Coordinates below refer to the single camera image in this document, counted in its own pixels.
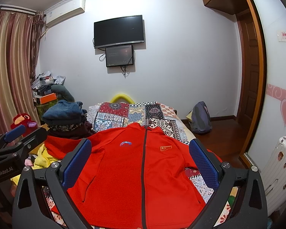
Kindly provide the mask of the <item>red zip sports jacket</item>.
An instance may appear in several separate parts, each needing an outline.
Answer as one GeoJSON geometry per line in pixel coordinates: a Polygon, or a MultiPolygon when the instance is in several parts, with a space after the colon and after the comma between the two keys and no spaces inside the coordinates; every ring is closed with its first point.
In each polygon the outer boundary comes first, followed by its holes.
{"type": "Polygon", "coordinates": [[[185,172],[197,168],[189,147],[159,127],[132,123],[89,141],[90,156],[67,193],[90,225],[186,228],[205,207],[185,172]]]}

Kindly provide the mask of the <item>red plush parrot toy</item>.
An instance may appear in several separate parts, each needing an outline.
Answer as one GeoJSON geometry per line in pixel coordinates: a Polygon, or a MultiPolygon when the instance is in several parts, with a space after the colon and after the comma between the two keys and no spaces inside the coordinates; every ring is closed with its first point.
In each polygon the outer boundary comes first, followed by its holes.
{"type": "Polygon", "coordinates": [[[13,118],[13,123],[10,125],[11,129],[14,129],[20,125],[26,127],[26,131],[23,134],[23,137],[31,134],[36,129],[38,129],[38,123],[31,119],[31,116],[26,113],[18,114],[13,118]]]}

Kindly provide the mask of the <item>black beige patterned garment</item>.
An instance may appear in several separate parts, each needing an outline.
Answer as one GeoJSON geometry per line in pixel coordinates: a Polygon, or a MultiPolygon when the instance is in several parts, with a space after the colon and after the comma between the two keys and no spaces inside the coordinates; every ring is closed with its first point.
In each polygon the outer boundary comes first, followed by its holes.
{"type": "Polygon", "coordinates": [[[49,129],[52,131],[61,131],[61,132],[66,132],[66,131],[73,131],[77,128],[80,128],[84,123],[78,123],[78,124],[69,124],[69,125],[52,125],[49,126],[49,129]]]}

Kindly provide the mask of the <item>yellow printed garment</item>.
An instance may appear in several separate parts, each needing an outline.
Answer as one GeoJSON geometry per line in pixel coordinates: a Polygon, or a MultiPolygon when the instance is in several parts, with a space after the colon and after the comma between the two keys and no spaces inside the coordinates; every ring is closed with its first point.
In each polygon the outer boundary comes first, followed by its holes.
{"type": "Polygon", "coordinates": [[[53,162],[59,161],[51,156],[45,144],[40,145],[36,155],[31,155],[25,160],[25,166],[31,167],[33,170],[48,168],[53,162]]]}

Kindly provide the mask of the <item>grey backpack on floor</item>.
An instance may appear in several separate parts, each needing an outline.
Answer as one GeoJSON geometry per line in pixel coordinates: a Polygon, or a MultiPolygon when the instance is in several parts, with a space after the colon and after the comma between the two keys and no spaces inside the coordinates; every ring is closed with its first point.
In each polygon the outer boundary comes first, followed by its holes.
{"type": "Polygon", "coordinates": [[[212,130],[210,114],[203,101],[198,102],[187,115],[191,131],[196,134],[206,134],[212,130]]]}

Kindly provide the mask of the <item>folded dark blue garment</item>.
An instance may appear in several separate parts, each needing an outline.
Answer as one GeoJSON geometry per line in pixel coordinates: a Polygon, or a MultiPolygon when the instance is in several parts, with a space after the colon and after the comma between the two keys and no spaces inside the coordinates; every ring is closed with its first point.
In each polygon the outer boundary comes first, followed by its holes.
{"type": "Polygon", "coordinates": [[[48,126],[79,124],[85,120],[87,114],[82,106],[80,101],[59,100],[42,115],[42,121],[48,126]]]}

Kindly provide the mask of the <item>orange box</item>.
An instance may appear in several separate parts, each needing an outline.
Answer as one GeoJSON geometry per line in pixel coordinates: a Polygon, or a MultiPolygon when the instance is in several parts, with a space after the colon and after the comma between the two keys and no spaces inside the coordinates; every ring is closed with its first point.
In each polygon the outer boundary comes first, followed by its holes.
{"type": "Polygon", "coordinates": [[[40,104],[49,103],[51,101],[55,101],[56,99],[57,99],[56,94],[51,93],[51,94],[40,97],[40,104]]]}

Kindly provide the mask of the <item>cluttered pile of items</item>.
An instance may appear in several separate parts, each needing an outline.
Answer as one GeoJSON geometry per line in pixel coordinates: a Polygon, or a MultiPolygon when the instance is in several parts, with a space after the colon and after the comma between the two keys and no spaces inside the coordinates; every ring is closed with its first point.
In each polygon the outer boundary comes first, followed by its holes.
{"type": "Polygon", "coordinates": [[[52,76],[50,71],[46,71],[37,76],[36,80],[32,83],[32,95],[33,103],[36,107],[39,119],[42,120],[42,115],[59,100],[66,100],[68,102],[74,102],[74,97],[70,94],[67,88],[64,86],[65,77],[52,76]],[[55,93],[57,99],[49,103],[40,104],[40,97],[55,93]]]}

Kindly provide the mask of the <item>white suitcase with stickers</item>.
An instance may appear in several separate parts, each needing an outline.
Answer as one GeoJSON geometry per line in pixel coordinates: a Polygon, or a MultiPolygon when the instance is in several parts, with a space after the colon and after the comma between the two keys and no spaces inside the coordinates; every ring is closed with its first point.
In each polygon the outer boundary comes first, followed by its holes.
{"type": "Polygon", "coordinates": [[[279,138],[261,178],[270,215],[286,202],[286,135],[279,138]]]}

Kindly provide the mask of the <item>patchwork patterned bed quilt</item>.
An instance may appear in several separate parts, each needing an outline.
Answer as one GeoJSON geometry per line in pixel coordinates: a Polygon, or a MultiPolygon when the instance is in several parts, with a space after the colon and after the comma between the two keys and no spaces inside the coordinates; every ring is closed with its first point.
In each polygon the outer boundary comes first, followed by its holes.
{"type": "MultiPolygon", "coordinates": [[[[94,134],[107,129],[123,128],[132,123],[138,123],[144,127],[159,127],[167,136],[177,139],[187,146],[193,139],[193,135],[185,128],[173,109],[157,102],[138,104],[104,102],[89,108],[86,121],[92,124],[94,134]]],[[[206,204],[214,192],[213,189],[206,185],[198,168],[187,168],[185,172],[206,204]]]]}

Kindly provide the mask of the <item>yellow curved headboard cushion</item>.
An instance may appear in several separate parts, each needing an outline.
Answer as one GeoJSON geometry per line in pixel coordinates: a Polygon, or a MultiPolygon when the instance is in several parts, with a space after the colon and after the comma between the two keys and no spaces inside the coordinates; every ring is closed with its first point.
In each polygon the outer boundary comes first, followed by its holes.
{"type": "Polygon", "coordinates": [[[117,103],[119,100],[123,100],[123,101],[127,102],[128,104],[134,104],[135,103],[130,96],[128,96],[126,94],[122,94],[122,93],[115,95],[110,100],[110,103],[117,103]]]}

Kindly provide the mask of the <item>white sliding wardrobe door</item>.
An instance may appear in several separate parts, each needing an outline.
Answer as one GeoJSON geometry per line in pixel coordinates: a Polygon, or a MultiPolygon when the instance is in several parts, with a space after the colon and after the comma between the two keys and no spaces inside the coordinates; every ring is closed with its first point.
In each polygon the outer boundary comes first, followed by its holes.
{"type": "Polygon", "coordinates": [[[248,156],[262,170],[286,135],[286,8],[281,0],[253,0],[260,16],[267,55],[267,90],[248,156]]]}

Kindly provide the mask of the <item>striped red beige curtain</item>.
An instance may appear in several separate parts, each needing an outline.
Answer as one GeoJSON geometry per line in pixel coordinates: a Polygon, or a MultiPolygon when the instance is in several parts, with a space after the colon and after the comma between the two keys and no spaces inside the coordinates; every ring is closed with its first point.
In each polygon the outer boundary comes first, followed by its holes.
{"type": "Polygon", "coordinates": [[[31,85],[39,55],[44,13],[0,10],[0,134],[9,131],[16,115],[35,121],[31,85]]]}

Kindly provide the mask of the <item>small black wall monitor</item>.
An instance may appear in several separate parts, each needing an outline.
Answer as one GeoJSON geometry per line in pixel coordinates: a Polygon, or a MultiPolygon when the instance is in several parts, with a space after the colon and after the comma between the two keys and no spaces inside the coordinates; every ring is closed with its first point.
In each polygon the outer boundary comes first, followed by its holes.
{"type": "Polygon", "coordinates": [[[133,46],[114,46],[105,49],[106,67],[120,67],[134,64],[133,46]]]}

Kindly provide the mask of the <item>wooden door frame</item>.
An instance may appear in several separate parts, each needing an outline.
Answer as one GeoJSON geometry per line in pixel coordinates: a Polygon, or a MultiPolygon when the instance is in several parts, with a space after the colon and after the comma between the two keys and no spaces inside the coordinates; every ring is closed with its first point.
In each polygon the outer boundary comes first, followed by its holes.
{"type": "Polygon", "coordinates": [[[247,136],[239,160],[249,168],[253,160],[247,155],[260,121],[267,80],[267,55],[261,19],[254,0],[245,0],[247,8],[236,14],[242,53],[241,94],[237,122],[247,136]]]}

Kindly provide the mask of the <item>black wall television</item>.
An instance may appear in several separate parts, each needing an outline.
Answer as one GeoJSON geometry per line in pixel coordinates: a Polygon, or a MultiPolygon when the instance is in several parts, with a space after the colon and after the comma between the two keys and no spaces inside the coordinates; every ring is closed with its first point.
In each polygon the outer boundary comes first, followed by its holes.
{"type": "Polygon", "coordinates": [[[142,15],[112,18],[94,22],[94,47],[105,48],[120,44],[143,43],[142,15]]]}

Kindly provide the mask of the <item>white wall air conditioner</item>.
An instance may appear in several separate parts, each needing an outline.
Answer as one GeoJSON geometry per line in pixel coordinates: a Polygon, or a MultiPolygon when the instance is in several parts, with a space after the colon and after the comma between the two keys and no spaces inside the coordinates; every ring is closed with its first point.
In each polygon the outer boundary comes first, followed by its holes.
{"type": "Polygon", "coordinates": [[[46,12],[46,27],[53,27],[85,12],[86,0],[72,0],[46,12]]]}

